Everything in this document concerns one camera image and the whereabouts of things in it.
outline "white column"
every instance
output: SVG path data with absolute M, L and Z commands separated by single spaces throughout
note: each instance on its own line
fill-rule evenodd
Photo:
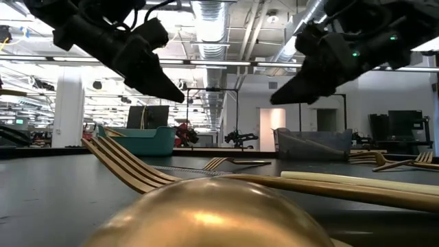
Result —
M 85 85 L 81 68 L 63 67 L 58 76 L 52 147 L 81 145 Z

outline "teal storage bin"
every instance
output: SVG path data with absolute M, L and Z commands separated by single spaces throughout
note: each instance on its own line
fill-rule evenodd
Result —
M 99 136 L 105 137 L 103 126 L 98 126 Z M 118 144 L 139 156 L 170 156 L 174 148 L 176 130 L 170 127 L 159 127 L 156 130 L 138 130 L 111 128 L 126 137 L 111 137 Z

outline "computer monitor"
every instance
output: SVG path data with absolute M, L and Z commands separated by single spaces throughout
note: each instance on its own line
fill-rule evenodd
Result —
M 157 129 L 158 127 L 167 126 L 169 106 L 146 106 L 146 108 L 145 106 L 131 106 L 126 128 L 140 129 L 142 115 L 143 128 L 145 129 Z
M 389 110 L 390 135 L 413 137 L 412 130 L 423 130 L 421 110 Z

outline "table surface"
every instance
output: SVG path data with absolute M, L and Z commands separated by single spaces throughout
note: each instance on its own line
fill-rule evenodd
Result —
M 150 165 L 201 169 L 210 158 L 143 158 Z M 439 173 L 368 165 L 272 161 L 271 165 L 221 164 L 217 170 L 279 176 L 281 171 L 320 172 L 439 185 Z M 181 178 L 204 174 L 174 172 Z M 439 215 L 279 191 L 310 213 L 330 236 L 360 246 L 439 246 Z M 93 155 L 0 161 L 0 246 L 80 246 L 118 210 L 139 197 Z

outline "ductwork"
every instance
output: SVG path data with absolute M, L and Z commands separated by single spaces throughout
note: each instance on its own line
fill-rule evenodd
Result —
M 196 16 L 197 40 L 200 42 L 226 42 L 226 25 L 228 3 L 219 1 L 193 1 L 193 12 Z M 221 45 L 199 45 L 200 57 L 203 60 L 225 60 L 226 47 Z M 204 87 L 220 88 L 222 85 L 221 69 L 205 69 L 203 76 Z M 212 128 L 219 126 L 222 103 L 217 100 L 217 93 L 207 93 Z
M 323 7 L 326 2 L 327 0 L 308 1 L 307 8 L 304 10 L 302 19 L 299 20 L 297 25 L 290 27 L 294 29 L 293 36 L 291 36 L 291 38 L 285 42 L 285 45 L 278 51 L 278 53 L 273 56 L 271 62 L 289 62 L 293 58 L 294 54 L 296 53 L 295 44 L 297 33 L 300 33 L 303 27 L 311 19 L 319 21 L 325 17 Z

